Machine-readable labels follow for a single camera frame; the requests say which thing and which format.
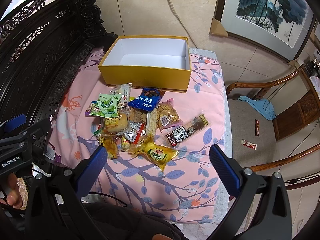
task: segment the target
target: chair seat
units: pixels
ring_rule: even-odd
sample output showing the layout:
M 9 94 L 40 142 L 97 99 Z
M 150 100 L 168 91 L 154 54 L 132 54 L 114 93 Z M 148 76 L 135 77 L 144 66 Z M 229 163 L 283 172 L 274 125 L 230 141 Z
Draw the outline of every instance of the chair seat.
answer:
M 228 99 L 233 158 L 242 167 L 249 167 L 279 160 L 276 137 L 272 121 L 267 120 L 247 102 Z M 259 136 L 255 136 L 255 120 L 260 122 Z M 251 149 L 241 144 L 241 140 L 257 144 Z

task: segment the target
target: lotus painting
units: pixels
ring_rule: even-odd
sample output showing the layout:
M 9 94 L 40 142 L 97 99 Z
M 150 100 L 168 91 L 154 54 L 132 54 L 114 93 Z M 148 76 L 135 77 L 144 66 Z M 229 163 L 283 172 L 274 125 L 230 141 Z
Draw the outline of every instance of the lotus painting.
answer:
M 215 18 L 229 32 L 258 43 L 289 61 L 304 46 L 313 12 L 305 0 L 225 0 L 217 1 Z

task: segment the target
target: light blue towel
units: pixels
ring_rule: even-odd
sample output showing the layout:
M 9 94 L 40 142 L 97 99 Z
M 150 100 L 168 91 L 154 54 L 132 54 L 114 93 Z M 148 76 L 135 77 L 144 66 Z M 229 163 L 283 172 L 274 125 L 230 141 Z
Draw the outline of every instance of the light blue towel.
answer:
M 272 103 L 266 99 L 252 100 L 246 96 L 241 96 L 238 100 L 247 102 L 250 106 L 256 109 L 260 114 L 262 114 L 267 120 L 276 118 L 275 110 L 273 109 Z

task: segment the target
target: silver bolt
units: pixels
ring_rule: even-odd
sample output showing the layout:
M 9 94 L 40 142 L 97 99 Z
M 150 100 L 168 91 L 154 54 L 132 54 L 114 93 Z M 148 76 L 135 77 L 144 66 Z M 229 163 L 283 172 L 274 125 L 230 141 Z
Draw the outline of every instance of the silver bolt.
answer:
M 279 178 L 281 178 L 281 173 L 280 173 L 280 172 L 275 172 L 275 173 L 274 173 L 274 176 L 275 176 L 277 179 L 279 179 Z
M 72 170 L 65 170 L 64 172 L 63 172 L 63 175 L 64 176 L 70 176 L 72 174 Z
M 253 172 L 252 172 L 251 169 L 245 168 L 245 169 L 244 169 L 244 173 L 247 174 L 247 175 L 251 175 Z
M 37 175 L 36 175 L 36 179 L 41 179 L 42 178 L 42 174 L 41 173 L 38 173 Z

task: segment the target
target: yellow box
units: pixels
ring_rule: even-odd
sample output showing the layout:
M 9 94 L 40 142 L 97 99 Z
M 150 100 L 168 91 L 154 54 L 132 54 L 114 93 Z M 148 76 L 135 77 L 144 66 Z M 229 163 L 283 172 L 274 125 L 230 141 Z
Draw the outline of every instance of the yellow box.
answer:
M 187 92 L 191 63 L 187 37 L 120 36 L 99 64 L 108 86 Z

